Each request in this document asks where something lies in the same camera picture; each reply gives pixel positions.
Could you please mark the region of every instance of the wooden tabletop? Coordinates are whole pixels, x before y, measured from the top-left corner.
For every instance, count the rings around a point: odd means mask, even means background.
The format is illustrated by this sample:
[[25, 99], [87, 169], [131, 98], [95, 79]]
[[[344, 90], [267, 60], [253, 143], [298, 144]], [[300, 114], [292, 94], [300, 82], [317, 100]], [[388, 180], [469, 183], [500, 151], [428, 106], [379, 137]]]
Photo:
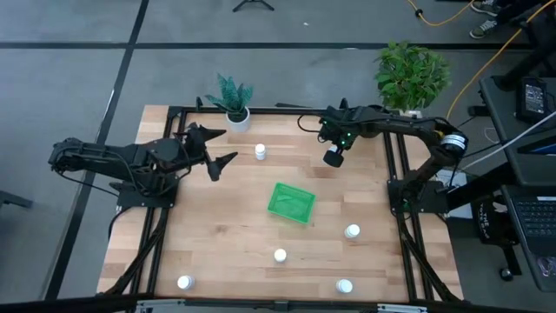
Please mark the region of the wooden tabletop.
[[[168, 106], [145, 107], [138, 143], [162, 137], [167, 111]], [[400, 239], [387, 200], [382, 135], [358, 138], [336, 169], [322, 161], [329, 144], [318, 143], [315, 133], [299, 130], [296, 119], [253, 115], [247, 133], [227, 132], [207, 143], [212, 157], [232, 151], [239, 156], [218, 182], [211, 182], [207, 168], [199, 165], [180, 183], [175, 207], [169, 212], [156, 283], [158, 296], [407, 301]], [[189, 114], [187, 122], [228, 128], [223, 114]], [[303, 118], [301, 123], [318, 129], [316, 117]], [[255, 158], [257, 143], [267, 147], [264, 161]], [[428, 151], [416, 138], [406, 137], [406, 143], [410, 164], [418, 167], [428, 158]], [[316, 195], [308, 225], [267, 212], [277, 182]], [[116, 221], [99, 291], [111, 287], [135, 257], [145, 211], [129, 210]], [[429, 262], [449, 289], [462, 297], [446, 225], [434, 215], [420, 214], [420, 220]], [[343, 231], [351, 223], [360, 225], [361, 234], [347, 240]], [[279, 248], [288, 253], [285, 263], [274, 260]], [[147, 260], [140, 290], [146, 289], [149, 264]], [[414, 274], [422, 295], [415, 262]], [[195, 278], [192, 290], [177, 287], [182, 275]], [[336, 291], [335, 283], [341, 278], [352, 281], [352, 293]]]

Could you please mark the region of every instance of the black cable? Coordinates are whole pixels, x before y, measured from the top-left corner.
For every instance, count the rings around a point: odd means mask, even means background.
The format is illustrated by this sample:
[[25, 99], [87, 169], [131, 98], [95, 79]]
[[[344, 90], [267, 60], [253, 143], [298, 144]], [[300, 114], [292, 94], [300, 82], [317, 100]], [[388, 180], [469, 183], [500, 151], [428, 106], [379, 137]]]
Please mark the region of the black cable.
[[120, 210], [118, 213], [116, 213], [114, 215], [114, 217], [112, 217], [112, 220], [110, 221], [110, 225], [108, 227], [108, 240], [110, 240], [110, 236], [112, 236], [112, 227], [114, 227], [114, 222], [116, 221], [116, 219], [118, 219], [118, 217], [123, 214], [124, 212], [126, 212], [127, 210], [129, 210], [130, 207], [127, 208], [122, 208], [122, 210]]
[[308, 129], [303, 128], [303, 126], [301, 126], [301, 119], [302, 119], [304, 116], [306, 116], [306, 115], [308, 115], [308, 114], [301, 114], [301, 115], [297, 118], [297, 127], [299, 127], [300, 130], [303, 130], [303, 131], [305, 131], [305, 132], [319, 133], [319, 132], [320, 132], [319, 130], [308, 130]]
[[463, 126], [463, 125], [465, 125], [465, 124], [467, 124], [467, 123], [473, 121], [473, 119], [476, 118], [476, 117], [477, 117], [477, 116], [469, 117], [467, 120], [465, 120], [465, 122], [459, 124], [459, 125], [456, 126], [455, 128], [458, 129], [459, 127], [461, 127], [461, 126]]
[[94, 189], [96, 189], [96, 190], [104, 191], [104, 192], [106, 192], [106, 193], [108, 193], [108, 194], [110, 194], [110, 195], [112, 195], [112, 196], [119, 197], [119, 196], [118, 196], [117, 194], [115, 194], [114, 192], [108, 191], [108, 190], [106, 190], [106, 189], [104, 189], [104, 188], [96, 187], [96, 186], [93, 185], [92, 183], [85, 183], [85, 182], [78, 181], [78, 180], [76, 180], [76, 179], [73, 179], [73, 178], [64, 176], [62, 173], [60, 173], [60, 172], [58, 172], [58, 171], [56, 171], [56, 170], [55, 170], [55, 172], [56, 172], [59, 176], [65, 178], [65, 179], [67, 179], [67, 180], [69, 180], [69, 181], [71, 181], [71, 182], [80, 183], [81, 185], [89, 186], [90, 188], [94, 188]]

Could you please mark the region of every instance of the gray floor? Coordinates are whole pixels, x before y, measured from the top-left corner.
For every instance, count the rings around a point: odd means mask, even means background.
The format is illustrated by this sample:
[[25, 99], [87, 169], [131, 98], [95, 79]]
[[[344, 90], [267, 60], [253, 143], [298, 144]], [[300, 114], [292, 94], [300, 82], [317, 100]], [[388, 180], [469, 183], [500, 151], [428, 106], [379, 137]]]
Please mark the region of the gray floor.
[[[468, 11], [453, 23], [428, 28], [414, 18], [405, 0], [269, 0], [276, 11], [246, 7], [238, 1], [150, 1], [139, 42], [183, 43], [471, 43], [467, 32], [485, 17]], [[418, 0], [427, 18], [440, 21], [462, 3]], [[42, 0], [0, 3], [0, 41], [127, 42], [139, 0], [77, 1], [46, 4]], [[488, 39], [503, 43], [507, 29]], [[427, 110], [444, 116], [460, 88], [493, 51], [440, 51], [450, 62], [452, 81]], [[77, 186], [50, 172], [51, 145], [65, 137], [94, 141], [116, 79], [122, 50], [0, 50], [0, 190], [26, 196], [32, 209], [0, 210], [0, 303], [42, 296]], [[525, 54], [504, 53], [486, 75], [503, 73]], [[276, 102], [311, 107], [379, 103], [373, 79], [376, 50], [135, 50], [122, 88], [109, 144], [135, 140], [145, 104], [192, 104], [197, 96], [216, 93], [216, 74], [255, 86], [252, 104]], [[467, 119], [467, 106], [479, 104], [475, 84], [461, 98], [453, 123]], [[490, 144], [483, 135], [487, 118], [464, 126], [470, 150]], [[476, 173], [503, 162], [503, 156], [473, 168]], [[98, 177], [95, 184], [106, 186]], [[60, 297], [91, 296], [96, 290], [114, 214], [115, 199], [93, 190]], [[454, 253], [465, 298], [473, 303], [555, 311], [556, 299], [536, 289], [525, 275], [513, 283], [498, 278], [503, 255], [484, 246], [470, 225], [451, 225]]]

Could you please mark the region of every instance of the cable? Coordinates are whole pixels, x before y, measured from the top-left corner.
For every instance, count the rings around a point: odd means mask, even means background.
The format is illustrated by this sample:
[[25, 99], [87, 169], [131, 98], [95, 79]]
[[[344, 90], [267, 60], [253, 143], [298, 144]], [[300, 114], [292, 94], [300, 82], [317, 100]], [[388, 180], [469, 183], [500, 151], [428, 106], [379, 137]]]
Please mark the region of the cable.
[[483, 135], [485, 135], [485, 138], [486, 138], [489, 142], [491, 142], [491, 143], [496, 143], [496, 144], [500, 143], [500, 140], [499, 140], [499, 141], [496, 141], [496, 140], [493, 140], [491, 137], [489, 137], [488, 134], [487, 134], [487, 130], [495, 130], [494, 127], [486, 127], [486, 128], [484, 128], [484, 129], [483, 129]]
[[114, 222], [116, 221], [116, 219], [118, 219], [118, 217], [123, 214], [124, 212], [126, 212], [127, 210], [131, 209], [131, 207], [128, 208], [122, 208], [122, 210], [120, 210], [118, 213], [116, 213], [114, 215], [114, 217], [112, 217], [112, 220], [110, 220], [110, 225], [108, 227], [108, 240], [110, 240], [110, 236], [112, 236], [112, 227], [114, 227]]
[[78, 180], [73, 179], [73, 178], [69, 178], [69, 177], [67, 177], [67, 176], [64, 176], [62, 173], [60, 173], [60, 172], [58, 172], [58, 171], [56, 171], [56, 170], [55, 170], [55, 172], [56, 172], [59, 176], [62, 176], [63, 178], [65, 178], [65, 179], [67, 179], [67, 180], [69, 180], [69, 181], [71, 181], [71, 182], [80, 183], [81, 185], [89, 186], [90, 188], [94, 188], [94, 189], [96, 189], [96, 190], [104, 191], [104, 192], [106, 192], [107, 194], [110, 194], [110, 195], [115, 196], [115, 197], [119, 197], [119, 196], [118, 196], [117, 194], [115, 194], [114, 192], [108, 191], [108, 190], [106, 190], [106, 189], [104, 189], [104, 188], [96, 187], [95, 185], [93, 185], [93, 184], [91, 184], [91, 183], [85, 183], [85, 182], [78, 181]]
[[471, 162], [470, 164], [468, 164], [466, 167], [463, 168], [463, 170], [468, 169], [472, 166], [474, 166], [476, 163], [480, 163], [486, 159], [488, 159], [489, 157], [495, 155], [496, 153], [502, 151], [503, 149], [507, 148], [508, 146], [510, 146], [512, 143], [515, 143], [516, 141], [518, 141], [520, 138], [522, 138], [523, 136], [525, 136], [528, 132], [530, 132], [531, 130], [534, 130], [535, 128], [539, 127], [541, 124], [543, 124], [544, 122], [548, 121], [550, 118], [556, 116], [556, 111], [554, 111], [552, 114], [550, 114], [548, 117], [543, 118], [542, 120], [540, 120], [538, 123], [536, 123], [535, 125], [529, 127], [526, 131], [522, 132], [519, 136], [515, 137], [514, 139], [512, 139], [511, 141], [509, 141], [508, 143], [504, 144], [503, 146], [499, 147], [497, 150], [487, 154], [486, 156], [475, 160], [474, 162]]
[[482, 148], [482, 149], [476, 150], [475, 152], [466, 154], [466, 155], [463, 156], [462, 158], [474, 156], [474, 155], [479, 154], [479, 153], [481, 153], [481, 152], [483, 152], [483, 151], [485, 151], [485, 150], [489, 150], [489, 149], [491, 149], [492, 147], [496, 147], [496, 146], [499, 145], [499, 144], [500, 144], [500, 143], [493, 143], [493, 144], [489, 145], [489, 146], [486, 147], [486, 148]]
[[308, 129], [304, 129], [303, 126], [301, 126], [301, 119], [306, 116], [308, 114], [301, 114], [298, 118], [297, 118], [297, 127], [300, 128], [300, 130], [303, 130], [305, 132], [313, 132], [313, 133], [318, 133], [320, 132], [319, 130], [308, 130]]
[[459, 125], [458, 125], [458, 126], [456, 126], [455, 128], [456, 128], [456, 129], [458, 129], [459, 127], [461, 127], [461, 126], [463, 126], [463, 125], [465, 125], [465, 124], [467, 124], [467, 123], [469, 123], [469, 122], [473, 121], [473, 119], [474, 119], [474, 118], [476, 118], [476, 117], [477, 117], [477, 116], [472, 116], [472, 117], [469, 117], [469, 118], [468, 118], [468, 119], [467, 119], [467, 120], [466, 120], [465, 122], [463, 122], [463, 123], [459, 124]]
[[456, 17], [458, 17], [461, 13], [463, 13], [467, 8], [469, 8], [471, 6], [471, 4], [473, 3], [473, 1], [470, 1], [466, 6], [464, 6], [463, 8], [461, 8], [461, 10], [456, 13], [453, 17], [448, 18], [446, 21], [444, 22], [440, 22], [440, 23], [430, 23], [428, 22], [428, 20], [426, 20], [426, 18], [423, 16], [423, 10], [417, 8], [417, 5], [415, 5], [415, 3], [412, 0], [407, 0], [409, 2], [409, 4], [411, 4], [412, 7], [414, 7], [415, 9], [415, 15], [417, 15], [418, 17], [420, 17], [421, 20], [423, 20], [423, 22], [425, 22], [425, 24], [427, 24], [428, 26], [432, 26], [432, 27], [438, 27], [438, 26], [442, 26], [445, 23], [450, 23], [452, 22]]
[[[554, 2], [556, 2], [556, 0], [550, 0], [548, 3], [546, 3], [545, 5], [543, 5], [542, 7], [540, 7], [540, 9], [538, 9], [536, 12], [534, 12], [528, 19], [527, 19], [527, 23], [530, 23], [538, 14], [540, 14], [540, 12], [542, 12], [544, 9], [546, 9], [548, 6], [550, 6], [551, 4], [553, 4]], [[498, 50], [498, 52], [496, 52], [496, 54], [490, 59], [488, 60], [488, 62], [486, 62], [485, 65], [483, 65], [482, 68], [480, 68], [480, 70], [473, 76], [473, 78], [471, 78], [471, 80], [469, 81], [469, 83], [467, 83], [463, 89], [460, 91], [460, 93], [458, 94], [458, 96], [453, 100], [452, 105], [450, 105], [450, 109], [448, 109], [448, 113], [446, 114], [446, 119], [450, 119], [450, 116], [452, 115], [452, 110], [455, 107], [455, 104], [458, 102], [458, 100], [460, 100], [461, 95], [463, 95], [463, 93], [467, 90], [467, 88], [469, 88], [469, 86], [471, 86], [471, 84], [475, 81], [475, 79], [477, 79], [477, 77], [479, 77], [479, 75], [502, 53], [502, 51], [504, 51], [507, 46], [521, 33], [521, 29], [518, 29], [515, 34], [513, 34], [512, 37], [510, 37], [510, 39], [504, 43], [504, 45], [502, 46], [502, 48], [500, 48], [500, 50]]]

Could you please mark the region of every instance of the yellow cable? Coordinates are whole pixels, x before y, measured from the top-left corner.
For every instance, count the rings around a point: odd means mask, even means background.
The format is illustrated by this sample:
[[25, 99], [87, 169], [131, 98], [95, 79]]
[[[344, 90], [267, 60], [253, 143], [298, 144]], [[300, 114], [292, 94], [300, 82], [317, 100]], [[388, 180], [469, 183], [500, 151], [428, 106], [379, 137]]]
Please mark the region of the yellow cable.
[[[414, 7], [415, 11], [417, 11], [419, 8], [417, 8], [417, 6], [415, 5], [415, 3], [412, 0], [407, 0], [409, 2], [409, 4], [411, 4], [412, 7]], [[452, 22], [456, 17], [458, 17], [461, 13], [463, 13], [467, 8], [469, 8], [469, 6], [471, 6], [471, 3], [473, 3], [474, 0], [472, 0], [471, 2], [469, 2], [466, 6], [464, 6], [456, 15], [454, 15], [453, 17], [448, 18], [446, 21], [444, 22], [440, 22], [440, 23], [430, 23], [428, 22], [428, 20], [426, 20], [426, 18], [422, 15], [422, 13], [419, 14], [419, 17], [421, 20], [423, 20], [423, 22], [425, 22], [425, 24], [427, 24], [428, 26], [432, 26], [432, 27], [438, 27], [438, 26], [442, 26], [445, 23], [450, 23]]]
[[[536, 12], [534, 12], [531, 15], [531, 17], [529, 17], [527, 19], [527, 23], [530, 23], [538, 14], [540, 14], [540, 12], [542, 12], [544, 9], [546, 9], [549, 5], [551, 5], [554, 2], [556, 2], [556, 0], [550, 0], [548, 3], [546, 3], [545, 5], [540, 7], [540, 9], [538, 9]], [[496, 52], [494, 57], [492, 57], [490, 60], [488, 60], [488, 62], [486, 62], [486, 64], [483, 65], [482, 68], [480, 68], [480, 70], [477, 72], [477, 74], [475, 74], [475, 76], [473, 76], [473, 78], [471, 78], [469, 83], [467, 83], [465, 85], [465, 87], [463, 87], [463, 89], [460, 91], [458, 96], [453, 100], [452, 105], [450, 105], [450, 109], [448, 109], [448, 113], [446, 114], [446, 119], [450, 118], [450, 115], [452, 115], [452, 110], [455, 107], [455, 104], [458, 102], [458, 100], [460, 100], [461, 95], [463, 95], [463, 93], [467, 90], [467, 88], [469, 88], [469, 86], [475, 81], [475, 79], [477, 79], [477, 77], [483, 72], [483, 70], [485, 70], [488, 67], [488, 65], [490, 65], [502, 53], [502, 51], [504, 51], [504, 49], [515, 39], [515, 37], [517, 37], [520, 33], [521, 33], [521, 29], [518, 29], [518, 31], [516, 31], [515, 34], [513, 34], [513, 36], [502, 46], [502, 48], [500, 48], [500, 50], [498, 50], [498, 52]]]

